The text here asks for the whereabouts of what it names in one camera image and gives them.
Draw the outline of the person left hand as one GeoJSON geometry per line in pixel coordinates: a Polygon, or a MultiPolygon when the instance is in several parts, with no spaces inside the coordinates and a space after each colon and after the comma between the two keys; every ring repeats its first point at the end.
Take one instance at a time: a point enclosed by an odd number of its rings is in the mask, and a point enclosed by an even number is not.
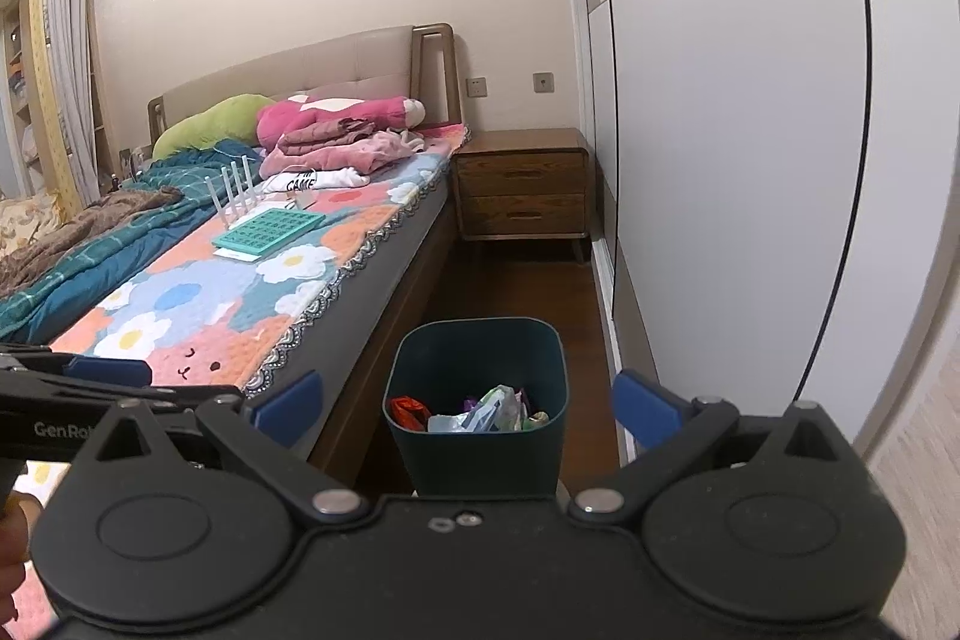
{"type": "Polygon", "coordinates": [[[31,528],[41,512],[34,495],[12,492],[2,510],[0,523],[0,626],[5,627],[18,611],[13,595],[26,578],[31,528]]]}

